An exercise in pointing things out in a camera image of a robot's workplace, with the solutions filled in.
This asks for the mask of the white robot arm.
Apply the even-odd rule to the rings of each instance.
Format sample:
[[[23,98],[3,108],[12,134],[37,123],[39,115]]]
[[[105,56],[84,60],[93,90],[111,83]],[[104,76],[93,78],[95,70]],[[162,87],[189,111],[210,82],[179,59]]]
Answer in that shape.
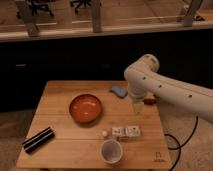
[[[147,92],[172,104],[182,106],[213,124],[213,89],[178,81],[157,73],[158,59],[145,54],[124,71],[129,94],[134,101],[145,98]]]

